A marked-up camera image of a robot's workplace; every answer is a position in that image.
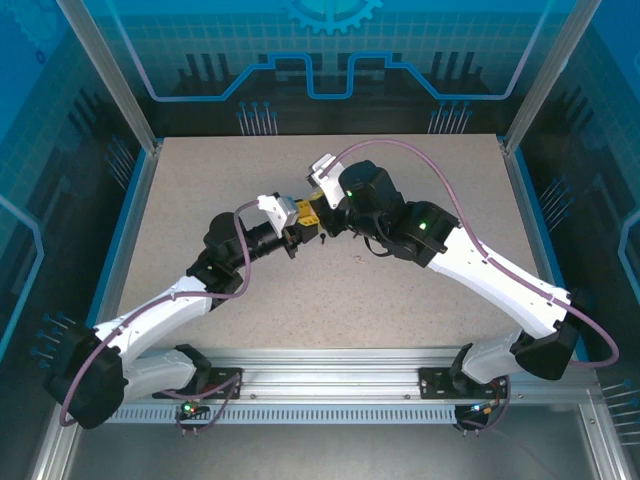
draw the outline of glass panel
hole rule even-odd
[[[140,147],[55,1],[0,13],[0,463],[18,479],[52,407],[49,355],[65,317],[87,317]]]
[[[558,273],[620,347],[618,364],[598,371],[605,386],[640,383],[640,5],[632,3],[601,4],[522,143]],[[592,332],[585,342],[591,359],[609,355]],[[626,404],[629,390],[610,393],[622,394],[615,413],[637,410]],[[619,431],[636,430],[637,412],[624,418],[631,424]]]
[[[157,135],[505,133],[574,0],[89,0]]]

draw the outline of black cable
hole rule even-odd
[[[380,234],[380,236],[382,237],[382,239],[383,239],[385,242],[393,243],[393,241],[392,241],[389,237],[387,237],[387,236],[385,235],[385,233],[382,231],[382,228],[380,227],[380,215],[378,215],[377,217],[375,217],[375,218],[373,219],[373,222],[376,224],[376,230],[378,231],[378,233]]]
[[[364,237],[364,244],[367,246],[367,249],[371,253],[373,253],[376,257],[383,258],[383,257],[388,257],[388,256],[391,255],[391,252],[389,252],[389,251],[386,251],[384,253],[376,253],[376,252],[374,252],[373,249],[371,248],[371,243],[369,242],[369,239],[367,237]]]

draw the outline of gear logo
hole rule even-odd
[[[300,27],[333,35],[336,30],[347,33],[349,27],[360,28],[360,21],[373,18],[373,9],[381,7],[382,0],[284,0],[282,6],[289,20],[298,20]]]
[[[55,0],[0,0],[0,12],[11,13],[36,48],[52,40],[58,30]]]

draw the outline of wire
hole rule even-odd
[[[539,289],[538,287],[536,287],[535,285],[527,282],[525,279],[519,277],[517,274],[513,273],[511,270],[509,270],[508,268],[504,267],[502,264],[497,262],[494,258],[491,258],[489,256],[489,253],[484,249],[484,246],[482,245],[480,240],[478,240],[478,237],[476,237],[476,235],[473,233],[473,230],[471,229],[471,225],[469,224],[469,221],[467,220],[467,217],[464,214],[464,211],[462,210],[462,206],[460,205],[460,201],[458,200],[458,197],[456,196],[455,192],[453,191],[453,187],[451,186],[451,183],[449,183],[449,181],[445,177],[444,173],[442,173],[440,168],[438,168],[438,166],[433,162],[433,160],[431,160],[427,155],[425,155],[418,148],[416,148],[413,145],[410,145],[410,144],[408,144],[406,142],[403,142],[403,141],[400,141],[400,140],[394,140],[394,139],[391,139],[391,138],[376,138],[376,139],[373,139],[373,140],[365,140],[364,142],[356,143],[355,145],[350,146],[345,151],[343,151],[341,154],[339,154],[327,166],[327,168],[325,168],[322,171],[322,173],[320,174],[320,178],[326,177],[329,174],[329,172],[331,171],[331,169],[335,165],[338,164],[338,162],[340,162],[343,158],[347,157],[351,153],[355,152],[356,150],[359,150],[360,148],[366,147],[368,145],[375,145],[375,144],[396,145],[398,147],[402,147],[402,148],[404,148],[406,150],[409,150],[410,152],[413,152],[418,157],[420,157],[420,159],[422,159],[422,161],[424,161],[429,167],[431,167],[431,169],[435,172],[435,174],[438,176],[438,178],[440,179],[440,181],[444,185],[444,188],[447,190],[447,193],[449,194],[449,197],[451,197],[451,201],[453,202],[453,205],[454,205],[454,207],[456,209],[456,212],[458,212],[458,216],[460,217],[460,222],[464,226],[465,230],[467,231],[467,234],[469,235],[469,238],[471,239],[471,243],[473,243],[473,245],[478,249],[478,252],[480,252],[480,254],[484,257],[484,259],[488,263],[493,265],[495,268],[497,268],[500,272],[504,273],[507,277],[511,278],[512,280],[514,280],[515,282],[519,283],[523,287],[528,288],[532,292],[540,295],[542,298],[547,300],[547,302],[550,302],[550,303],[553,303],[554,305],[559,306],[560,308],[564,309],[565,311],[569,312],[570,314],[572,314],[575,317],[577,317],[580,320],[582,320],[584,323],[589,325],[589,327],[591,327],[593,330],[595,330],[596,333],[598,335],[600,335],[600,337],[602,337],[602,339],[607,343],[607,345],[611,349],[611,356],[609,358],[607,358],[606,360],[601,360],[601,361],[598,361],[598,362],[579,362],[579,361],[571,360],[569,362],[570,365],[599,368],[599,367],[608,367],[608,366],[613,365],[614,363],[616,363],[618,361],[618,359],[620,358],[620,350],[618,349],[618,345],[616,345],[616,342],[613,340],[613,338],[611,338],[611,336],[600,325],[598,325],[593,319],[591,319],[586,314],[582,313],[577,308],[575,308],[575,307],[569,305],[568,303],[565,303],[565,302],[553,297],[551,294],[548,294],[548,293],[544,292],[543,290]]]
[[[369,239],[367,237],[364,237],[364,244],[367,246],[367,250],[369,250],[371,253],[373,253],[376,257],[384,258],[384,257],[391,256],[391,252],[389,252],[389,251],[386,251],[384,253],[376,253],[376,252],[374,252],[373,249],[371,248],[371,243],[369,242]]]
[[[199,400],[201,398],[207,398],[207,397],[210,397],[211,395],[215,395],[216,393],[227,388],[232,383],[234,383],[234,388],[235,388],[238,385],[239,381],[240,381],[240,376],[236,374],[226,382],[218,385],[217,387],[214,387],[211,390],[207,390],[202,393],[196,393],[195,395],[183,395],[181,393],[176,393],[174,390],[162,390],[162,392],[160,393],[162,393],[163,395],[166,395],[167,397],[177,398],[179,400]]]
[[[245,203],[233,213],[233,224],[236,227],[236,232],[240,240],[240,247],[242,248],[242,256],[244,257],[244,264],[245,264],[245,277],[244,277],[244,281],[242,282],[242,286],[240,287],[240,290],[238,290],[235,293],[176,292],[173,294],[164,295],[162,297],[156,298],[155,300],[152,300],[149,303],[146,303],[145,305],[138,308],[131,315],[129,315],[120,325],[114,328],[113,331],[109,335],[107,335],[104,338],[104,340],[102,340],[102,342],[100,342],[100,344],[96,347],[96,349],[93,352],[91,352],[91,354],[84,361],[80,369],[78,369],[78,373],[76,373],[76,376],[73,378],[73,381],[69,386],[69,390],[67,391],[67,395],[64,397],[64,401],[62,402],[62,409],[60,410],[60,425],[62,425],[63,427],[69,427],[74,423],[76,423],[76,420],[72,418],[71,419],[67,418],[67,413],[69,412],[69,406],[71,405],[71,400],[73,399],[73,396],[75,395],[76,390],[78,389],[78,385],[80,384],[80,381],[82,380],[84,375],[87,373],[87,370],[89,370],[89,367],[97,358],[97,356],[100,355],[100,352],[102,352],[105,348],[107,348],[107,345],[111,341],[113,341],[113,339],[116,338],[118,335],[121,335],[123,330],[127,328],[136,318],[140,317],[140,315],[151,310],[154,307],[157,307],[158,305],[161,305],[164,302],[174,301],[177,298],[205,297],[205,298],[218,298],[223,300],[229,300],[231,298],[237,298],[243,295],[244,292],[247,291],[247,288],[249,288],[249,281],[251,280],[251,257],[249,255],[249,247],[247,246],[247,240],[244,238],[244,232],[242,231],[242,225],[240,224],[240,212],[242,212],[243,210],[246,210],[247,208],[254,207],[256,205],[258,205],[258,200],[253,200],[251,202]]]
[[[224,399],[224,402],[222,403],[222,405],[220,406],[220,409],[218,410],[218,412],[213,416],[213,418],[209,421],[209,423],[203,425],[202,427],[194,427],[193,429],[188,429],[188,428],[184,428],[184,425],[180,422],[180,414],[178,413],[176,415],[176,424],[178,425],[178,428],[180,428],[182,430],[183,433],[189,432],[189,431],[193,431],[194,434],[197,434],[197,432],[203,432],[205,430],[210,429],[211,427],[213,427],[216,422],[220,419],[220,417],[222,416],[222,413],[224,412],[224,409],[227,408],[227,405],[229,404],[229,400],[231,400],[231,397],[233,396],[233,394],[236,391],[236,387],[238,386],[238,383],[240,381],[240,377],[238,375],[234,375],[233,378],[231,378],[230,380],[227,380],[225,383],[223,383],[222,385],[228,385],[231,382],[235,382],[233,387],[231,387],[229,389],[229,393],[227,394],[227,398]]]

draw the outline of beige work surface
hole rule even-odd
[[[164,291],[203,250],[209,222],[260,194],[311,193],[308,167],[372,136],[168,138],[153,179],[120,303],[125,313]],[[444,171],[476,234],[535,273],[531,250],[494,135],[400,135]],[[345,163],[386,168],[405,200],[455,214],[431,170],[408,151],[370,146]],[[266,220],[252,209],[247,228]],[[252,265],[247,293],[164,338],[158,346],[373,348],[462,345],[517,325],[463,285],[430,269],[371,255],[349,233]]]

